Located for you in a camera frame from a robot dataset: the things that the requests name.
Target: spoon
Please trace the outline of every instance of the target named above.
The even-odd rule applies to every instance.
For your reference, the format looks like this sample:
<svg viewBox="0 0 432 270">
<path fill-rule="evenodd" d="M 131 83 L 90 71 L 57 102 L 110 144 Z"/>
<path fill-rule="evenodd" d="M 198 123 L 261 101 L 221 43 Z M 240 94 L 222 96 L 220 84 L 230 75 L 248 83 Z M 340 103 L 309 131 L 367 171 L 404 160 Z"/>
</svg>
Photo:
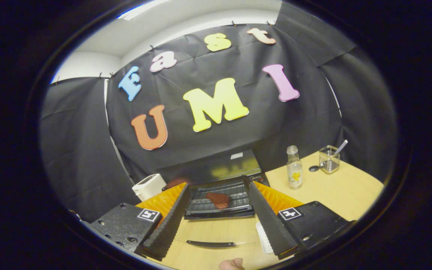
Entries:
<svg viewBox="0 0 432 270">
<path fill-rule="evenodd" d="M 333 156 L 339 154 L 339 152 L 341 152 L 341 150 L 343 150 L 343 148 L 346 146 L 347 143 L 348 143 L 348 140 L 344 140 L 343 144 L 341 144 L 341 146 L 336 150 L 336 152 L 333 154 Z"/>
</svg>

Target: knife handle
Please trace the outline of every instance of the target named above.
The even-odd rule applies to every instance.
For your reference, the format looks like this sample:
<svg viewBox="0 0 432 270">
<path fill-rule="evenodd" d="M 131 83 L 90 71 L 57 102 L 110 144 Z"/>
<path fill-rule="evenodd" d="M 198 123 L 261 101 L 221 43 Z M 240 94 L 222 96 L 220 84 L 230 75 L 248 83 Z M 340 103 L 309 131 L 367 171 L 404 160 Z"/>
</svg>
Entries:
<svg viewBox="0 0 432 270">
<path fill-rule="evenodd" d="M 195 246 L 207 246 L 209 248 L 225 248 L 227 246 L 235 246 L 236 244 L 232 241 L 230 242 L 210 242 L 210 241 L 186 241 L 188 244 Z"/>
</svg>

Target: bottle label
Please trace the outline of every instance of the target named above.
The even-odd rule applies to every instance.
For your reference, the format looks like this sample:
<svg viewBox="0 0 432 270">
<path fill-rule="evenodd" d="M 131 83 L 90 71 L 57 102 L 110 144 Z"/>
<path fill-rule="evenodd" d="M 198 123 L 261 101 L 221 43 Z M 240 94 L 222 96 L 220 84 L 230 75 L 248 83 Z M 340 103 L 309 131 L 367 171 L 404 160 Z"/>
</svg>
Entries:
<svg viewBox="0 0 432 270">
<path fill-rule="evenodd" d="M 297 188 L 303 182 L 303 170 L 298 169 L 293 171 L 290 175 L 288 175 L 289 185 L 293 188 Z"/>
</svg>

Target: wire mesh cup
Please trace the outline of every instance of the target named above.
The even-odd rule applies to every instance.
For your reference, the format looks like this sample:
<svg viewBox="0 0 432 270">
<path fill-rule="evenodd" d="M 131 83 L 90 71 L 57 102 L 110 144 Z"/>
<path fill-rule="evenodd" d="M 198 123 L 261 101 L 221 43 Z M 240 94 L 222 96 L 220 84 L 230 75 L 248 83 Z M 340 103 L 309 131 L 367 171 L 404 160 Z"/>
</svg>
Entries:
<svg viewBox="0 0 432 270">
<path fill-rule="evenodd" d="M 339 153 L 334 154 L 336 150 L 338 149 L 331 145 L 319 149 L 319 167 L 327 174 L 339 170 Z"/>
</svg>

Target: wooden table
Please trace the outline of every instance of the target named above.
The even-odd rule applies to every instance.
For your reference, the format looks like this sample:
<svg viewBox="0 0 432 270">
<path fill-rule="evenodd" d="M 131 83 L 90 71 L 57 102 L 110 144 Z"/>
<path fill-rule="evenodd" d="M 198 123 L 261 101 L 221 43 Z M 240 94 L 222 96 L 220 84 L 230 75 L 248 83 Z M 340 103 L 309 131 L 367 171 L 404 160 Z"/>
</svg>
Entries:
<svg viewBox="0 0 432 270">
<path fill-rule="evenodd" d="M 383 189 L 383 184 L 376 178 L 346 162 L 341 161 L 338 171 L 326 174 L 320 169 L 315 172 L 308 170 L 310 166 L 319 164 L 317 152 L 301 160 L 304 178 L 300 188 L 289 188 L 286 166 L 266 172 L 271 187 L 302 203 L 317 200 L 348 221 L 359 219 Z M 246 270 L 260 269 L 283 261 L 274 254 L 263 253 L 256 231 L 258 221 L 257 216 L 182 219 L 163 261 L 149 259 L 182 270 L 217 270 L 221 261 L 233 258 L 243 258 L 243 267 Z M 205 248 L 187 244 L 187 240 L 245 244 L 227 248 Z"/>
</svg>

